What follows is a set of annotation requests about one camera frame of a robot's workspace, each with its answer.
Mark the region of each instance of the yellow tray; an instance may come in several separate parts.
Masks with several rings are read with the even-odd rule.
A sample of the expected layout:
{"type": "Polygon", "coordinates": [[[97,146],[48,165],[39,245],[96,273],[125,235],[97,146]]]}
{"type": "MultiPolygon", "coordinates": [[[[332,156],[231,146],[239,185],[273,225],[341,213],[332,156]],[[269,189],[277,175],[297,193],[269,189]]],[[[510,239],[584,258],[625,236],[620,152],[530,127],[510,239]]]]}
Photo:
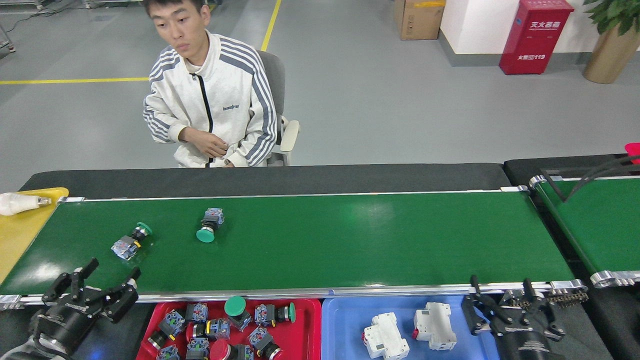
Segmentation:
{"type": "Polygon", "coordinates": [[[0,254],[2,254],[0,284],[56,209],[58,199],[69,196],[69,190],[66,188],[29,190],[18,193],[48,197],[51,199],[51,204],[16,215],[0,215],[0,254]]]}

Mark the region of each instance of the red cabinet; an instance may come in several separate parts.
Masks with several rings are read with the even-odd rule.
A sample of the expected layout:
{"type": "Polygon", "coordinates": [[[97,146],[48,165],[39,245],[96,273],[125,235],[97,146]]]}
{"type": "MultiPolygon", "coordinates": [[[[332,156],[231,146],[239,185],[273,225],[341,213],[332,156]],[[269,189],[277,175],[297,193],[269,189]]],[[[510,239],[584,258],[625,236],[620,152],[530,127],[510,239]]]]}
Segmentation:
{"type": "Polygon", "coordinates": [[[520,0],[504,47],[505,74],[542,74],[573,7],[565,0],[520,0]]]}

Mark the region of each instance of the blue bin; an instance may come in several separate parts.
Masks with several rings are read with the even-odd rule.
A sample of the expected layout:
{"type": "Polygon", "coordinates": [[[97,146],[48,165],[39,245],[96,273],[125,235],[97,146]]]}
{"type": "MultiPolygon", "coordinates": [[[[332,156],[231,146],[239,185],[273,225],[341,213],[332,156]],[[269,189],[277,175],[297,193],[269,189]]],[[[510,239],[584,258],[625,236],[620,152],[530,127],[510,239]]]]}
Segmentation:
{"type": "Polygon", "coordinates": [[[393,312],[400,335],[409,344],[407,360],[500,360],[495,340],[489,332],[479,336],[469,333],[460,308],[461,301],[462,295],[325,299],[322,305],[322,359],[370,359],[362,343],[362,332],[371,326],[374,316],[393,312]],[[453,350],[431,350],[427,341],[412,338],[415,311],[424,309],[427,302],[442,302],[451,306],[451,328],[458,338],[453,350]]]}

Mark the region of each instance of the potted plant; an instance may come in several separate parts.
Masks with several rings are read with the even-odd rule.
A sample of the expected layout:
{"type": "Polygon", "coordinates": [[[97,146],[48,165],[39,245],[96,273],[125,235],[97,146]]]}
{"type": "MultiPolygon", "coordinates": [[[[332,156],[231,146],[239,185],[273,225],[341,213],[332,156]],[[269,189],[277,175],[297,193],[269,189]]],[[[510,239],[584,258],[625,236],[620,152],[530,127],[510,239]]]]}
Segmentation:
{"type": "Polygon", "coordinates": [[[640,0],[584,0],[598,3],[587,10],[598,25],[600,38],[584,71],[584,77],[611,84],[640,47],[640,0]]]}

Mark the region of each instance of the young man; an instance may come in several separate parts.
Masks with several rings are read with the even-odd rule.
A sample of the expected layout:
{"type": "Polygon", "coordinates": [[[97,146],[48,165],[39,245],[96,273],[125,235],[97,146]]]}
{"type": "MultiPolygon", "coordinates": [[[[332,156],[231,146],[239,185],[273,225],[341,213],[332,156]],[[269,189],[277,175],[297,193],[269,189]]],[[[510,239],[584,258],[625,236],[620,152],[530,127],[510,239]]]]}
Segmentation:
{"type": "Polygon", "coordinates": [[[202,0],[144,0],[169,46],[151,70],[143,116],[156,142],[180,142],[180,167],[266,165],[276,115],[256,50],[206,30],[202,0]]]}

